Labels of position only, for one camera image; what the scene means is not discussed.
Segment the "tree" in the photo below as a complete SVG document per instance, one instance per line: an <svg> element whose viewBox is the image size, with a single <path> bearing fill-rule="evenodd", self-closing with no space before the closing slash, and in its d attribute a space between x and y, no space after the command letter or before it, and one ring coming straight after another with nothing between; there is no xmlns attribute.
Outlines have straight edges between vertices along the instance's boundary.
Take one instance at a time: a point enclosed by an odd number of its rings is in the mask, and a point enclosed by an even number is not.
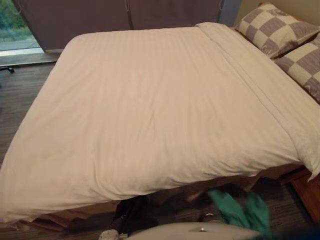
<svg viewBox="0 0 320 240"><path fill-rule="evenodd" d="M11 0L0 0L0 28L19 29L27 25Z"/></svg>

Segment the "green clothing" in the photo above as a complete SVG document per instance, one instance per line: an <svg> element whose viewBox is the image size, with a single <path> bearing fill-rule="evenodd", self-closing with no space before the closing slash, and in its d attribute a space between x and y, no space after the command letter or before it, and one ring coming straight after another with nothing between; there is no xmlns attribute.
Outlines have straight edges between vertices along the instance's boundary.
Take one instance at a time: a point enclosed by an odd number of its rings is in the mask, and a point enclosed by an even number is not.
<svg viewBox="0 0 320 240"><path fill-rule="evenodd" d="M217 205L227 224L251 229L271 237L269 210L264 201L255 194L250 194L242 208L228 193L209 190L208 195Z"/></svg>

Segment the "grass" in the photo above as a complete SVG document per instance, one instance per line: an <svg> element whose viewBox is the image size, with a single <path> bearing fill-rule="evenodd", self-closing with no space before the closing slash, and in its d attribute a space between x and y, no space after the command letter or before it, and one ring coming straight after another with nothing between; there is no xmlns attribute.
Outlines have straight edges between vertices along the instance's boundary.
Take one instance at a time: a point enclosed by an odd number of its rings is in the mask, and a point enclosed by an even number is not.
<svg viewBox="0 0 320 240"><path fill-rule="evenodd" d="M0 43L35 40L28 27L0 29Z"/></svg>

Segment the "striped fabric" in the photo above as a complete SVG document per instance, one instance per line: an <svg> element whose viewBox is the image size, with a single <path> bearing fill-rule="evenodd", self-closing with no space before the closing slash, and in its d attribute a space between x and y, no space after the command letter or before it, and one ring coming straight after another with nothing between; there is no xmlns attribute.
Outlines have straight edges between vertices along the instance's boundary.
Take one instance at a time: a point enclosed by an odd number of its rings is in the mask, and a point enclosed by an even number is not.
<svg viewBox="0 0 320 240"><path fill-rule="evenodd" d="M320 104L320 33L315 40L289 52L275 63Z"/></svg>
<svg viewBox="0 0 320 240"><path fill-rule="evenodd" d="M318 26L299 21L271 3L250 12L235 29L270 58L287 53L320 31Z"/></svg>

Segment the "white duvet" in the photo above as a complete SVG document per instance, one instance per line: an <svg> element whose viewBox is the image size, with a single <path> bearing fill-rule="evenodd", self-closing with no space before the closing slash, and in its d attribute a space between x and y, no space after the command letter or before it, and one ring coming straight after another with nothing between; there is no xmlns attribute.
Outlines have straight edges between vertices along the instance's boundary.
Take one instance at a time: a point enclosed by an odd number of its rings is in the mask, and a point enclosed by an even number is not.
<svg viewBox="0 0 320 240"><path fill-rule="evenodd" d="M65 48L0 172L4 222L302 163L320 107L224 25L100 32Z"/></svg>

